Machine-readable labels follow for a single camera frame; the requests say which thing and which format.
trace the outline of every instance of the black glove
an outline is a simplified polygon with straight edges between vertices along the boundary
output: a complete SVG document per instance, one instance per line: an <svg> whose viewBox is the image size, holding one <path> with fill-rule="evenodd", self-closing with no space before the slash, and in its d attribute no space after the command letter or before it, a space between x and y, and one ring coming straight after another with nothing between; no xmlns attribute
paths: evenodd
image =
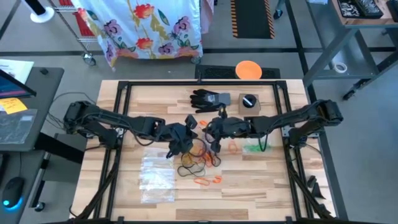
<svg viewBox="0 0 398 224"><path fill-rule="evenodd" d="M204 89L194 90L191 95L191 104L193 108L198 108L196 113L206 113L218 111L222 104L231 104L231 95L229 93L215 93Z"/></svg>

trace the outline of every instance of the orange disc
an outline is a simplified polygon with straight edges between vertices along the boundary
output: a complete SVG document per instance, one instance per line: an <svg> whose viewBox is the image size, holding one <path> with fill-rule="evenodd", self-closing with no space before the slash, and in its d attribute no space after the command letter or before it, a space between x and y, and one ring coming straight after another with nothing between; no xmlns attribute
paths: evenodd
<svg viewBox="0 0 398 224"><path fill-rule="evenodd" d="M236 75L243 80L260 79L262 70L260 65L252 61L242 61L235 68Z"/></svg>

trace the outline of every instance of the black floor mat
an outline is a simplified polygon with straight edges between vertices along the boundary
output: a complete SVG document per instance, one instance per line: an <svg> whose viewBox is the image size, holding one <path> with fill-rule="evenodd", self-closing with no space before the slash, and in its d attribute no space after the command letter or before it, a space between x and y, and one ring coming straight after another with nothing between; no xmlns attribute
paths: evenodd
<svg viewBox="0 0 398 224"><path fill-rule="evenodd" d="M278 68L261 68L261 79L279 79L280 71ZM214 66L197 65L195 69L195 78L202 79L234 79L235 67L233 66Z"/></svg>
<svg viewBox="0 0 398 224"><path fill-rule="evenodd" d="M245 39L273 39L274 26L269 0L231 0L233 36Z"/></svg>

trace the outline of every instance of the floral cloth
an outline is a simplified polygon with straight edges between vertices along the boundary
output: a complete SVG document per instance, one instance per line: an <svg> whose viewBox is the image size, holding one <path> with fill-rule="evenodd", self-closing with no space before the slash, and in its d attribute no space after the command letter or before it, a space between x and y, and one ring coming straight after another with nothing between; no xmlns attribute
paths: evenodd
<svg viewBox="0 0 398 224"><path fill-rule="evenodd" d="M201 57L200 0L72 0L111 67L120 56Z"/></svg>

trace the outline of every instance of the wheel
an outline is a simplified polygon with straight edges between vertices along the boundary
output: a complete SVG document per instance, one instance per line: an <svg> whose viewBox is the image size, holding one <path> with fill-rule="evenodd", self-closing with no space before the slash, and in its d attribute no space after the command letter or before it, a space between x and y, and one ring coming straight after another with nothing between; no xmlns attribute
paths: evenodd
<svg viewBox="0 0 398 224"><path fill-rule="evenodd" d="M41 212L45 208L45 203L44 202L37 202L37 205L35 207L36 212Z"/></svg>
<svg viewBox="0 0 398 224"><path fill-rule="evenodd" d="M199 65L201 62L201 57L192 57L191 62L194 63L195 65Z"/></svg>
<svg viewBox="0 0 398 224"><path fill-rule="evenodd" d="M345 95L343 96L343 100L348 100L348 99L350 99L354 94L355 94L355 91L354 91L354 90L349 91L347 94L345 94Z"/></svg>
<svg viewBox="0 0 398 224"><path fill-rule="evenodd" d="M89 66L94 66L97 64L92 54L84 54L83 61L85 61L85 63Z"/></svg>
<svg viewBox="0 0 398 224"><path fill-rule="evenodd" d="M283 14L284 12L282 10L275 10L274 19L279 19Z"/></svg>

